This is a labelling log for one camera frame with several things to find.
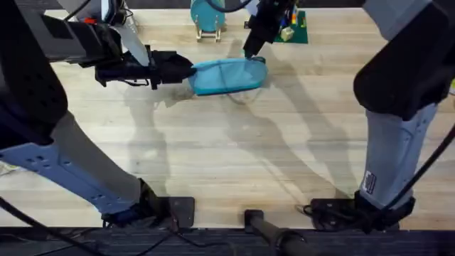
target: metal mount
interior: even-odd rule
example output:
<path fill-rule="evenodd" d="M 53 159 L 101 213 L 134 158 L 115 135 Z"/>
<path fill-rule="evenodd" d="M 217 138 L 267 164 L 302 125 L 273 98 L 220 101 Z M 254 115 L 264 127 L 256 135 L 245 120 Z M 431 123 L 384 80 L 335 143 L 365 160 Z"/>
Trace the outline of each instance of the metal mount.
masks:
<path fill-rule="evenodd" d="M 218 22 L 218 15 L 215 18 L 216 30 L 213 31 L 213 32 L 203 31 L 199 27 L 198 18 L 199 18 L 198 15 L 196 15 L 196 21 L 194 23 L 195 24 L 195 28 L 196 28 L 196 40 L 197 40 L 197 42 L 200 43 L 202 41 L 202 38 L 214 38 L 215 39 L 215 43 L 219 43 L 221 41 L 221 25 Z"/>

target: black cable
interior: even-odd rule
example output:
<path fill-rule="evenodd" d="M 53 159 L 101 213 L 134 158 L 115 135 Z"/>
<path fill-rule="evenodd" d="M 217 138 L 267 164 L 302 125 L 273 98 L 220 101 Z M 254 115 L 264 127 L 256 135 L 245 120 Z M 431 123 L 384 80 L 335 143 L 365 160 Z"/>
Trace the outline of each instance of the black cable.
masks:
<path fill-rule="evenodd" d="M 12 214 L 12 216 L 18 218 L 19 220 L 22 220 L 23 222 L 29 224 L 30 226 L 40 229 L 42 231 L 45 231 L 48 234 L 61 239 L 62 241 L 65 241 L 71 245 L 74 245 L 75 247 L 80 248 L 81 250 L 84 250 L 85 252 L 90 253 L 91 255 L 106 256 L 106 255 L 102 254 L 101 252 L 97 252 L 96 250 L 93 250 L 92 248 L 82 244 L 81 242 L 71 239 L 71 238 L 67 237 L 66 235 L 62 235 L 59 232 L 54 231 L 53 229 L 48 228 L 45 225 L 39 223 L 38 221 L 32 219 L 32 217 L 27 216 L 25 213 L 21 212 L 19 209 L 12 206 L 10 203 L 8 203 L 6 200 L 4 200 L 1 196 L 0 196 L 0 207 L 2 207 L 8 213 Z"/>
<path fill-rule="evenodd" d="M 66 16 L 66 18 L 64 18 L 63 20 L 69 21 L 70 18 L 74 17 L 76 14 L 78 14 L 80 11 L 82 11 L 82 9 L 84 9 L 88 5 L 88 3 L 90 3 L 90 1 L 92 1 L 92 0 L 85 0 L 85 2 L 83 2 L 79 7 L 77 7 L 74 11 L 72 11 L 70 14 L 68 14 L 68 16 Z"/>
<path fill-rule="evenodd" d="M 34 255 L 34 256 L 49 255 L 50 253 L 60 252 L 61 250 L 66 250 L 66 249 L 69 249 L 69 248 L 72 248 L 72 247 L 74 247 L 74 245 L 68 245 L 68 246 L 60 247 L 60 248 L 58 248 L 58 249 L 50 250 L 50 251 L 47 251 L 47 252 L 42 252 L 42 253 L 39 253 L 39 254 Z"/>
<path fill-rule="evenodd" d="M 173 231 L 168 230 L 172 235 L 175 235 L 177 238 L 180 240 L 188 243 L 189 245 L 198 247 L 198 248 L 207 248 L 207 247 L 213 247 L 213 246 L 229 246 L 230 249 L 232 250 L 232 256 L 237 256 L 237 250 L 235 249 L 234 244 L 231 242 L 210 242 L 207 244 L 198 244 L 196 242 L 193 242 L 192 240 L 189 240 L 188 238 L 185 238 L 182 234 L 176 233 Z"/>
<path fill-rule="evenodd" d="M 231 13 L 231 12 L 239 11 L 239 10 L 245 8 L 249 3 L 251 3 L 252 0 L 246 0 L 243 3 L 239 4 L 238 6 L 233 7 L 231 9 L 227 9 L 227 8 L 218 6 L 217 4 L 213 3 L 213 0 L 205 0 L 205 1 L 207 1 L 207 4 L 210 7 L 212 7 L 213 9 L 215 9 L 216 11 L 219 11 L 222 13 Z"/>
<path fill-rule="evenodd" d="M 145 251 L 143 251 L 143 252 L 140 252 L 139 254 L 136 254 L 135 256 L 142 256 L 142 255 L 147 254 L 148 252 L 152 251 L 153 249 L 155 249 L 156 247 L 158 247 L 160 244 L 162 244 L 163 242 L 165 242 L 165 241 L 168 240 L 169 238 L 172 238 L 172 235 L 173 235 L 173 234 L 168 234 L 167 236 L 161 238 L 158 242 L 156 242 L 155 244 L 153 244 L 151 247 L 149 247 L 147 250 L 145 250 Z"/>

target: cable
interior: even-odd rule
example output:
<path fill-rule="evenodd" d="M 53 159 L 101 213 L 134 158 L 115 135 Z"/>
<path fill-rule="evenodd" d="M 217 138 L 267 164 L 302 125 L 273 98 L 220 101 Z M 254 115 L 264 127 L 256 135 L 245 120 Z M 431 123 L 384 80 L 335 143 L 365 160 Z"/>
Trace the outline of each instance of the cable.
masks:
<path fill-rule="evenodd" d="M 213 9 L 215 9 L 216 11 L 219 11 L 222 13 L 231 13 L 231 12 L 239 11 L 239 10 L 245 8 L 249 3 L 251 3 L 252 0 L 246 0 L 243 3 L 239 4 L 238 6 L 231 8 L 231 9 L 227 9 L 227 8 L 218 6 L 217 4 L 213 3 L 213 0 L 205 0 L 205 1 L 207 1 L 207 4 L 210 7 L 212 7 Z"/>
<path fill-rule="evenodd" d="M 5 201 L 1 196 L 0 196 L 0 207 L 2 207 L 5 211 L 8 213 L 12 214 L 12 216 L 18 218 L 19 220 L 22 220 L 23 222 L 29 224 L 30 226 L 40 229 L 42 231 L 47 232 L 50 235 L 53 235 L 56 238 L 61 239 L 62 241 L 65 241 L 71 245 L 74 245 L 75 247 L 80 248 L 81 250 L 84 250 L 85 252 L 90 253 L 91 255 L 95 256 L 106 256 L 102 254 L 101 252 L 97 252 L 96 250 L 93 250 L 92 248 L 72 239 L 67 237 L 66 235 L 62 235 L 57 231 L 54 231 L 51 228 L 46 227 L 45 225 L 39 223 L 38 221 L 32 219 L 31 217 L 27 216 L 25 213 L 21 212 L 19 209 L 16 207 L 12 206 L 10 203 Z"/>
<path fill-rule="evenodd" d="M 384 208 L 382 208 L 379 212 L 373 214 L 372 218 L 369 218 L 367 215 L 364 215 L 362 219 L 359 221 L 353 223 L 352 225 L 349 225 L 344 228 L 340 228 L 337 230 L 318 230 L 318 231 L 323 231 L 323 232 L 340 232 L 344 230 L 350 230 L 353 228 L 359 228 L 361 227 L 365 222 L 369 223 L 374 223 L 376 220 L 380 219 L 381 217 L 386 214 L 389 209 L 391 209 L 393 206 L 395 206 L 405 195 L 409 190 L 423 177 L 423 175 L 426 174 L 426 172 L 429 170 L 429 168 L 434 164 L 434 162 L 446 151 L 447 147 L 449 147 L 450 143 L 453 142 L 455 139 L 455 124 L 449 131 L 449 133 L 446 135 L 446 137 L 443 139 L 441 144 L 434 150 L 432 155 L 425 161 L 425 163 L 420 167 L 420 169 L 417 171 L 417 173 L 406 183 L 406 185 L 403 187 L 403 189 L 388 203 Z M 311 213 L 308 211 L 309 206 L 304 206 L 302 212 L 305 215 L 311 216 Z"/>
<path fill-rule="evenodd" d="M 47 252 L 42 252 L 42 253 L 34 255 L 34 256 L 44 256 L 44 255 L 48 255 L 50 253 L 60 252 L 61 250 L 66 250 L 66 249 L 69 249 L 69 248 L 72 248 L 72 247 L 74 247 L 74 245 L 68 245 L 68 246 L 60 247 L 58 249 L 50 250 L 50 251 L 47 251 Z"/>
<path fill-rule="evenodd" d="M 145 255 L 146 253 L 148 252 L 151 252 L 153 249 L 155 249 L 156 247 L 158 247 L 160 244 L 162 244 L 163 242 L 165 242 L 166 240 L 168 240 L 169 238 L 172 238 L 172 235 L 173 234 L 168 234 L 167 236 L 161 238 L 158 242 L 156 242 L 154 245 L 152 245 L 151 247 L 149 247 L 149 249 L 143 251 L 143 252 L 140 252 L 139 254 L 136 254 L 135 256 L 142 256 L 142 255 Z"/>
<path fill-rule="evenodd" d="M 66 16 L 66 18 L 64 18 L 63 20 L 69 21 L 70 18 L 74 17 L 76 14 L 78 14 L 80 11 L 82 11 L 82 9 L 84 9 L 88 5 L 88 3 L 90 3 L 90 1 L 92 1 L 92 0 L 85 0 L 85 2 L 83 2 L 79 7 L 77 7 L 74 11 L 72 11 L 70 14 L 68 14 L 68 16 Z"/>
<path fill-rule="evenodd" d="M 172 235 L 175 235 L 177 238 L 180 240 L 188 243 L 189 245 L 192 245 L 197 248 L 207 248 L 207 247 L 213 247 L 213 246 L 229 246 L 230 249 L 232 250 L 232 256 L 237 256 L 237 250 L 235 249 L 235 245 L 232 244 L 231 242 L 211 242 L 207 244 L 198 244 L 196 242 L 193 242 L 192 240 L 189 240 L 188 238 L 185 238 L 182 234 L 180 233 L 175 233 L 173 231 L 168 230 Z"/>

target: wooden table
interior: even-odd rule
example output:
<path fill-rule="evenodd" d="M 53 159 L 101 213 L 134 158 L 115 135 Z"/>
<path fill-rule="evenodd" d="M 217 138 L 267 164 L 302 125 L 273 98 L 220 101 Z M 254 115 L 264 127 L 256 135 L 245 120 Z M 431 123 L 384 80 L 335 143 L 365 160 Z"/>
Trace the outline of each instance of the wooden table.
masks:
<path fill-rule="evenodd" d="M 62 11 L 49 12 L 64 16 Z M 245 12 L 227 16 L 221 43 L 196 43 L 188 10 L 135 11 L 143 42 L 177 50 L 194 63 L 240 57 Z M 195 97 L 188 83 L 99 85 L 93 70 L 53 65 L 70 111 L 95 143 L 159 195 L 196 198 L 196 227 L 238 228 L 243 210 L 259 208 L 282 227 L 311 228 L 294 206 L 312 198 L 352 196 L 363 177 L 367 123 L 353 78 L 385 41 L 360 9 L 308 10 L 309 45 L 266 45 L 264 88 L 231 96 Z M 422 160 L 455 120 L 445 100 L 429 129 Z M 455 147 L 416 187 L 404 229 L 455 229 Z M 31 172 L 0 178 L 0 194 L 52 226 L 100 226 L 84 200 Z M 5 212 L 0 225 L 23 223 Z"/>

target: green block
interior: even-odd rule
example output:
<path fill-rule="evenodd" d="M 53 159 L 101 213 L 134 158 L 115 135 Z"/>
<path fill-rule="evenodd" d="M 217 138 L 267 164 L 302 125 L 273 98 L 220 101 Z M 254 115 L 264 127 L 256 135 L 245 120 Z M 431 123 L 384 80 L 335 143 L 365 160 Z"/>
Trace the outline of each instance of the green block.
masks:
<path fill-rule="evenodd" d="M 299 11 L 297 25 L 292 24 L 291 28 L 294 30 L 294 35 L 291 39 L 284 42 L 281 35 L 275 38 L 277 43 L 308 43 L 308 31 L 306 30 L 306 14 L 305 11 Z"/>

